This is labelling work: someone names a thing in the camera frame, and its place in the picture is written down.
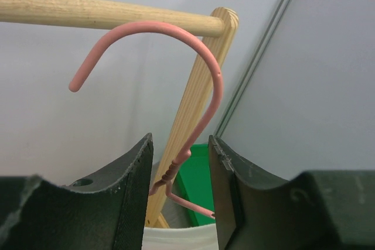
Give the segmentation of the white t shirt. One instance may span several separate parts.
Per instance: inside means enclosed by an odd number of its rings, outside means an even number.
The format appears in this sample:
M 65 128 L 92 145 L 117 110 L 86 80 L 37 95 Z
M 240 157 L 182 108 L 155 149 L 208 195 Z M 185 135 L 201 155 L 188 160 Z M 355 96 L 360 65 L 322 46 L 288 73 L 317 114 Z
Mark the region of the white t shirt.
M 142 250 L 218 250 L 216 225 L 190 228 L 144 228 Z

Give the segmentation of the pink wire hanger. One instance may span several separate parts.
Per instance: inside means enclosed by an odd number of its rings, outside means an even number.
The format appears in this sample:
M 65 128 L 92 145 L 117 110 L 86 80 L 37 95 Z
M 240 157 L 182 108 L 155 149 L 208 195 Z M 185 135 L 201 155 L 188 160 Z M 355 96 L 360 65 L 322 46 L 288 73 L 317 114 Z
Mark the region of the pink wire hanger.
M 215 115 L 223 97 L 224 86 L 220 64 L 203 41 L 170 23 L 140 21 L 117 26 L 100 38 L 90 50 L 71 80 L 69 90 L 77 92 L 81 89 L 99 59 L 113 43 L 123 37 L 137 33 L 167 35 L 183 42 L 197 53 L 149 195 L 164 194 L 182 207 L 206 217 L 214 218 L 213 211 L 187 201 L 172 192 L 175 176 L 182 165 L 191 157 L 191 147 Z M 207 68 L 202 74 L 198 74 L 197 63 L 199 62 L 204 63 Z

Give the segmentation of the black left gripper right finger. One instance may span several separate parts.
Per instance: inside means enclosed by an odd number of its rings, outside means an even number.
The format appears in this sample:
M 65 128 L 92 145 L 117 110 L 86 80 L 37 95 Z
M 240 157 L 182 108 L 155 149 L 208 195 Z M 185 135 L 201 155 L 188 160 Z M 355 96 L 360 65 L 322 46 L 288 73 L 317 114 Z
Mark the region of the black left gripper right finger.
M 282 179 L 209 138 L 220 249 L 373 249 L 374 171 Z

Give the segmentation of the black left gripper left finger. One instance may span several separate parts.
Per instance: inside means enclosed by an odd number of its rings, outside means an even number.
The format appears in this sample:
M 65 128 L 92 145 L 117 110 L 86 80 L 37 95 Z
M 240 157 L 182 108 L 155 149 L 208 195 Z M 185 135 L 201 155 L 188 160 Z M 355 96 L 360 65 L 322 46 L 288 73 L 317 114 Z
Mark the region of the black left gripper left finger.
M 153 152 L 148 133 L 69 186 L 1 177 L 1 248 L 141 249 Z

